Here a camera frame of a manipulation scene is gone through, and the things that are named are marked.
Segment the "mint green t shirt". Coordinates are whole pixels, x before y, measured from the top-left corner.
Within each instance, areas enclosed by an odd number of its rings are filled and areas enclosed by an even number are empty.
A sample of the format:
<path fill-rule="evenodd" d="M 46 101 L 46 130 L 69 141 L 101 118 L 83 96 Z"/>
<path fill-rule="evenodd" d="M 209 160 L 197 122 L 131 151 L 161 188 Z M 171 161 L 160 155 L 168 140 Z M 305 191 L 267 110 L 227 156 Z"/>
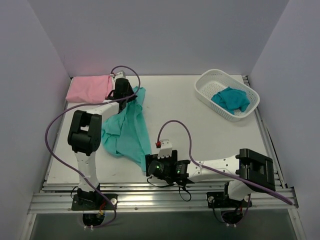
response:
<path fill-rule="evenodd" d="M 145 156 L 152 152 L 150 137 L 143 114 L 146 89 L 138 89 L 137 98 L 119 114 L 102 124 L 101 144 L 109 154 L 126 157 L 146 171 Z"/>

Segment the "white perforated plastic basket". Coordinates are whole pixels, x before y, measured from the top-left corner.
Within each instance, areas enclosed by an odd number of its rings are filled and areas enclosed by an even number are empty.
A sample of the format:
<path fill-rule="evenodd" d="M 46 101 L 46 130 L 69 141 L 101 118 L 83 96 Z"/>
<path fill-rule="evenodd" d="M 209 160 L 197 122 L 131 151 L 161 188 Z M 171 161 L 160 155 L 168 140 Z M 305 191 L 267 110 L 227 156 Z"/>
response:
<path fill-rule="evenodd" d="M 260 103 L 256 91 L 219 69 L 203 73 L 194 89 L 200 101 L 230 122 L 246 118 Z"/>

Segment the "dark teal t shirt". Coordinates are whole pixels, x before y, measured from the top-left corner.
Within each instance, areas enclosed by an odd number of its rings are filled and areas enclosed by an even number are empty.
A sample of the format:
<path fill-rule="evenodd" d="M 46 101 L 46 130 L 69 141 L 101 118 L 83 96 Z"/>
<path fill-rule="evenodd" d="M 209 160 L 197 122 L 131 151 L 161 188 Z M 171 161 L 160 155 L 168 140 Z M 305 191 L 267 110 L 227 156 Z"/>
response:
<path fill-rule="evenodd" d="M 217 92 L 212 96 L 211 101 L 233 115 L 237 110 L 245 112 L 250 105 L 245 91 L 231 87 Z"/>

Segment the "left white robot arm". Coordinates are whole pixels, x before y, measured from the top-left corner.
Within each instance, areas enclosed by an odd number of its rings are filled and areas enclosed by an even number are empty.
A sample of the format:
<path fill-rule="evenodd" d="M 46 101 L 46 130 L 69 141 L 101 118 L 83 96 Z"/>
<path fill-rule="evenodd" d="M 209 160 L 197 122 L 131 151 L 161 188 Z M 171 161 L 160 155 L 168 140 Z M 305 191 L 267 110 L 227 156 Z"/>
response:
<path fill-rule="evenodd" d="M 102 124 L 122 112 L 128 102 L 136 99 L 134 90 L 126 78 L 115 80 L 115 89 L 108 95 L 107 102 L 96 108 L 73 113 L 67 143 L 71 146 L 77 160 L 79 185 L 78 202 L 90 210 L 97 209 L 103 197 L 98 193 L 100 183 L 96 171 L 96 151 L 102 139 Z"/>

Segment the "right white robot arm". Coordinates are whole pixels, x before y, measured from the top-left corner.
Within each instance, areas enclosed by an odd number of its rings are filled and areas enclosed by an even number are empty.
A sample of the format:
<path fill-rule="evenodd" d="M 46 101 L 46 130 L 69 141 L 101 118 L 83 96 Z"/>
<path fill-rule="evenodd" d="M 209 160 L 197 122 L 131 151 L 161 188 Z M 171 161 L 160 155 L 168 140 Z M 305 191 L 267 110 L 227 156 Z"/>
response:
<path fill-rule="evenodd" d="M 269 193 L 276 190 L 273 160 L 248 148 L 227 158 L 206 161 L 178 160 L 178 151 L 168 157 L 157 154 L 145 156 L 146 176 L 167 182 L 167 186 L 178 185 L 185 189 L 189 184 L 223 177 L 231 178 L 222 193 L 223 203 L 234 206 L 251 193 Z"/>

